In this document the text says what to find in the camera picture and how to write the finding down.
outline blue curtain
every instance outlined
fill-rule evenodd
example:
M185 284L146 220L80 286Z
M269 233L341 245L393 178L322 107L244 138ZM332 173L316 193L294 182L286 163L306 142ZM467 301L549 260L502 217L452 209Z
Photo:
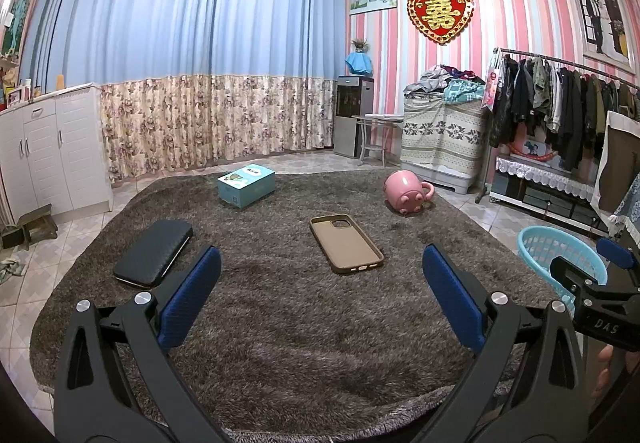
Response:
M342 73L345 0L38 0L20 64L42 92L179 74Z

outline gold chinese character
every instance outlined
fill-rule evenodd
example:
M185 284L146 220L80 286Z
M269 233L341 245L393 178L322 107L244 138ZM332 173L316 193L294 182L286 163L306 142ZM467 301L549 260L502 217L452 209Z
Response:
M454 17L459 17L460 12L453 9L451 0L428 0L426 1L426 15L422 17L429 27L436 31L441 27L451 29L456 23Z

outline brown phone case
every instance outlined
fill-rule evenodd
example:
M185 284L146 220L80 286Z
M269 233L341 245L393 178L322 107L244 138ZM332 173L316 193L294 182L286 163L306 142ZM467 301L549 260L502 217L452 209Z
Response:
M347 223L336 226L336 222ZM385 256L347 214L314 217L309 226L335 273L382 266Z

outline gray shaggy rug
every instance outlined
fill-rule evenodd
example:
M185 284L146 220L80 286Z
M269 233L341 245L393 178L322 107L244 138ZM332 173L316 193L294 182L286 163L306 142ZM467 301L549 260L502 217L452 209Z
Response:
M278 175L275 193L244 210L218 198L220 174L153 183L78 257L42 309L31 336L36 379L53 387L76 302L102 307L131 298L135 290L114 279L114 264L156 219L179 218L193 224L194 236L174 271L211 243L222 252L223 272L170 358L231 437L326 442L407 425L446 397L472 358L422 275L427 243L438 242L487 289L523 305L546 304L554 293L444 199L410 217L388 208L388 174ZM340 212L383 251L383 267L332 273L308 222ZM161 419L130 354L122 357L142 409Z

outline black textured wallet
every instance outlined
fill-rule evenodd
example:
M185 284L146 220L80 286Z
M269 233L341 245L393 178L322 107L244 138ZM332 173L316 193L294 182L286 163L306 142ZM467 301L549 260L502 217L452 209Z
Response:
M184 220L156 220L118 261L114 276L143 288L158 285L191 235L193 229Z

